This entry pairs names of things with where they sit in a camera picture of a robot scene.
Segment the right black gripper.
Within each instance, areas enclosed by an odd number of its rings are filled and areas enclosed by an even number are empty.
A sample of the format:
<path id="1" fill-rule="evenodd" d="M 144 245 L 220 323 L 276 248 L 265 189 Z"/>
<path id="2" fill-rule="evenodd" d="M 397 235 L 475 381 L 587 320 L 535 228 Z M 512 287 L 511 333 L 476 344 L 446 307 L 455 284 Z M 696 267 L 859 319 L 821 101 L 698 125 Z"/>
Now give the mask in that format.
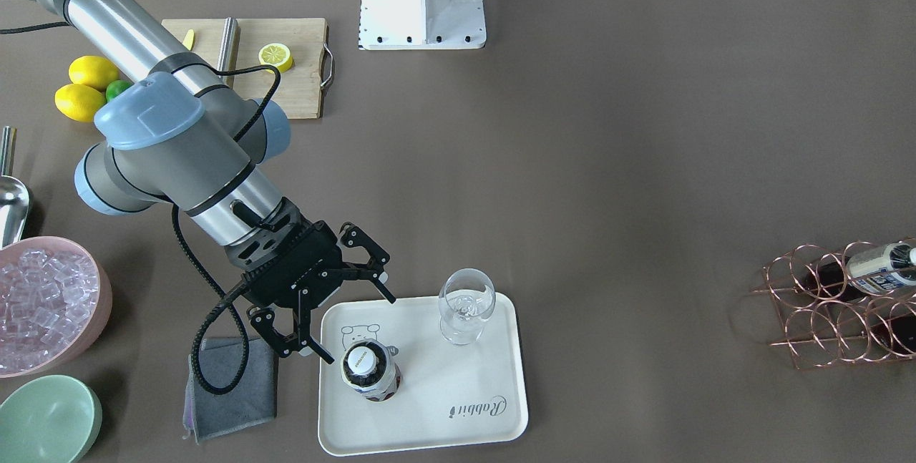
<path id="1" fill-rule="evenodd" d="M 248 241 L 227 248 L 243 269 L 233 290 L 252 303 L 250 325 L 279 356 L 298 352 L 335 362 L 311 335 L 311 312 L 344 281 L 370 281 L 387 302 L 396 303 L 386 287 L 389 254 L 359 226 L 347 222 L 335 234 L 322 220 L 307 221 L 285 198 L 266 218 L 239 200 L 231 203 L 231 212 L 254 228 Z"/>

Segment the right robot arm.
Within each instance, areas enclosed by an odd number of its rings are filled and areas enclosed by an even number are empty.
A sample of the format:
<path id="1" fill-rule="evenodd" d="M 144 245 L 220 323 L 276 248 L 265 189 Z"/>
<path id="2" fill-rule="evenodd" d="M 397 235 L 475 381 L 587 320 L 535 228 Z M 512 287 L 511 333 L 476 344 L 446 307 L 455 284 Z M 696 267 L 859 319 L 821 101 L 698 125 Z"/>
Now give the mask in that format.
<path id="1" fill-rule="evenodd" d="M 74 176 L 79 195 L 109 215 L 172 203 L 242 268 L 237 296 L 279 356 L 330 355 L 311 311 L 344 281 L 371 281 L 389 302 L 389 255 L 354 224 L 335 233 L 308 221 L 258 164 L 288 146 L 281 108 L 239 97 L 200 56 L 135 0 L 35 0 L 78 29 L 132 86 L 94 116 L 104 143 Z"/>

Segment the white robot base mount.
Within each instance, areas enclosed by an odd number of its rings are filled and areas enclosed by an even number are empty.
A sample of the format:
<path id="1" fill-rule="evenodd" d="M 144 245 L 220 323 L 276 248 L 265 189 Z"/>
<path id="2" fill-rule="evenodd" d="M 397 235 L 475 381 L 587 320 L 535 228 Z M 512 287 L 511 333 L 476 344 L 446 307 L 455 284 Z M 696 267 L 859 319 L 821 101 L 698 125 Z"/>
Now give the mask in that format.
<path id="1" fill-rule="evenodd" d="M 485 43 L 484 0 L 361 0 L 359 49 L 464 50 Z"/>

